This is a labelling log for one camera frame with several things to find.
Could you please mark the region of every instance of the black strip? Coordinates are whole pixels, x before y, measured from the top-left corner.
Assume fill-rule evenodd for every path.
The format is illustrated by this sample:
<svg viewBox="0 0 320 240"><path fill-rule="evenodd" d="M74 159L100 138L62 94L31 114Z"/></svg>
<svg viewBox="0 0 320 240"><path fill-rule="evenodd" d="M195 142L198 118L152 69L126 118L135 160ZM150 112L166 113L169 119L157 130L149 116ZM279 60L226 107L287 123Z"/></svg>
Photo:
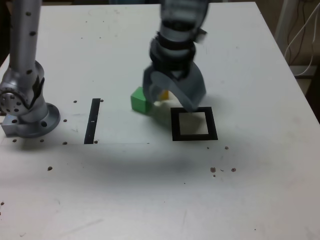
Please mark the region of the black strip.
<svg viewBox="0 0 320 240"><path fill-rule="evenodd" d="M218 140L214 115L211 107L199 107L195 113L204 113L208 134L187 134L181 135L179 114L187 113L182 107L172 107L171 111L171 128L172 141L209 141Z"/></svg>
<svg viewBox="0 0 320 240"><path fill-rule="evenodd" d="M93 98L91 103L88 124L86 126L84 144L94 144L99 107L100 107L100 98Z"/></svg>

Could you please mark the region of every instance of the black bar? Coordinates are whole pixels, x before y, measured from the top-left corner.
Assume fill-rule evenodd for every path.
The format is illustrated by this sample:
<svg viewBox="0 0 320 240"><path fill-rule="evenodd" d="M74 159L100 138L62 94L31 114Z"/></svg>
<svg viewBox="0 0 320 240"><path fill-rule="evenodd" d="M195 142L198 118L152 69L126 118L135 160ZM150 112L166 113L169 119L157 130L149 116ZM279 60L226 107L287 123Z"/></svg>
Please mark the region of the black bar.
<svg viewBox="0 0 320 240"><path fill-rule="evenodd" d="M91 103L88 124L86 126L84 144L94 144L96 126L98 122L99 107L100 98L93 98Z"/></svg>

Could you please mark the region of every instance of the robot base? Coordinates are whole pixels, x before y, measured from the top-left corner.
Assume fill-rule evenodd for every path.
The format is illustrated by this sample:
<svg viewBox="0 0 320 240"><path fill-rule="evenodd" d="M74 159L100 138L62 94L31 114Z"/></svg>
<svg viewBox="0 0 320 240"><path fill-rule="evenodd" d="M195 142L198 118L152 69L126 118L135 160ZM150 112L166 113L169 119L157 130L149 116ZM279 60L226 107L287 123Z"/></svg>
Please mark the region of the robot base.
<svg viewBox="0 0 320 240"><path fill-rule="evenodd" d="M7 137L36 138L51 132L60 122L60 113L56 106L47 103L48 114L41 120L24 123L16 116L4 118L2 129Z"/></svg>

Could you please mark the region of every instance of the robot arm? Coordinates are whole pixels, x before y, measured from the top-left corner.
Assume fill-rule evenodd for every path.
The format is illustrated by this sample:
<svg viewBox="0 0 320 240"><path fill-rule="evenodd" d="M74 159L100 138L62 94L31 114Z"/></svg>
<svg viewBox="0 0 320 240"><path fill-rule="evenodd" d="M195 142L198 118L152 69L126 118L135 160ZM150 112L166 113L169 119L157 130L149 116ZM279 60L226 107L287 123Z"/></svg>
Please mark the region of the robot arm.
<svg viewBox="0 0 320 240"><path fill-rule="evenodd" d="M52 131L59 110L43 96L44 69L36 61L42 0L14 0L10 30L10 62L0 84L0 104L7 113L7 136L33 138Z"/></svg>
<svg viewBox="0 0 320 240"><path fill-rule="evenodd" d="M206 94L204 79L193 62L194 41L207 15L208 0L164 0L161 26L152 40L152 65L144 71L143 93L154 103L163 90L171 91L189 112Z"/></svg>

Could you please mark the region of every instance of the black square frame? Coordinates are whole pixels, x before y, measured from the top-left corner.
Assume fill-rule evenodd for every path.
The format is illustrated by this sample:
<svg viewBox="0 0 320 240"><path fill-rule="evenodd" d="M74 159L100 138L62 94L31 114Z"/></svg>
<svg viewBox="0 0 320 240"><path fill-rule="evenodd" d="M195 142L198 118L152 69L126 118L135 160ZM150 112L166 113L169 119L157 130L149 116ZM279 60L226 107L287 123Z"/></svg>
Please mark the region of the black square frame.
<svg viewBox="0 0 320 240"><path fill-rule="evenodd" d="M214 115L212 108L199 107L194 113L204 113L206 126L208 128L208 134L187 134L181 135L180 133L180 120L179 114L188 113L183 107L172 107L171 111L171 129L172 129L172 141L209 141L218 140Z"/></svg>

